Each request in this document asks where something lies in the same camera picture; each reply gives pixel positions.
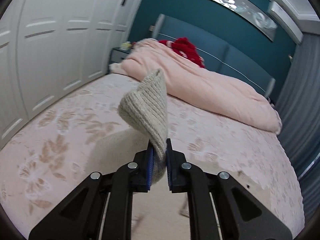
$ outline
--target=teal wall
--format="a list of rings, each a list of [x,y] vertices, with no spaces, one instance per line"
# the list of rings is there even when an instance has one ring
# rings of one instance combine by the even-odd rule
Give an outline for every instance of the teal wall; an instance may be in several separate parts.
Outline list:
[[[268,10],[269,0],[249,1],[264,12]],[[129,41],[150,37],[148,29],[155,24],[160,13],[198,26],[252,58],[276,79],[271,95],[276,101],[290,68],[288,55],[293,55],[296,47],[280,26],[271,42],[251,23],[210,0],[142,0]]]

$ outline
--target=nightstand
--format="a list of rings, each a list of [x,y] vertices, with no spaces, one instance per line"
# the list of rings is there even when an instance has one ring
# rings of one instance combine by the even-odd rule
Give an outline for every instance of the nightstand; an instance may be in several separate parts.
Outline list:
[[[128,50],[122,50],[119,47],[118,48],[113,48],[111,50],[111,54],[110,54],[110,61],[109,61],[109,65],[112,63],[120,63],[121,61],[123,61],[131,52],[131,49]]]

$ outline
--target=knitted beanie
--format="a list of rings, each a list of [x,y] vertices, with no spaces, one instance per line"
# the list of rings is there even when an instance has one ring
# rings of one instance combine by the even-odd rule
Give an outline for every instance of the knitted beanie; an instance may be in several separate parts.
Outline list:
[[[121,118],[149,137],[155,149],[152,182],[159,181],[166,169],[167,90],[164,74],[157,69],[148,74],[136,90],[124,95],[118,106]]]

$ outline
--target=framed picture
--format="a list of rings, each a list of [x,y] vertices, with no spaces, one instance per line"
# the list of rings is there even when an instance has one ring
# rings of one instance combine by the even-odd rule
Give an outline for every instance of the framed picture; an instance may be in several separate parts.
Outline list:
[[[212,0],[234,11],[256,26],[271,41],[274,40],[278,25],[257,6],[248,0]]]

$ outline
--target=blue upholstered headboard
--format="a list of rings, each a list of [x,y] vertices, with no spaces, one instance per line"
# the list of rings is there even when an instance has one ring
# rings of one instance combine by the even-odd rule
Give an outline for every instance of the blue upholstered headboard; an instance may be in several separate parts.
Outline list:
[[[203,29],[160,14],[152,38],[174,41],[180,37],[187,37],[197,47],[206,69],[238,78],[265,97],[271,94],[275,79],[251,58]]]

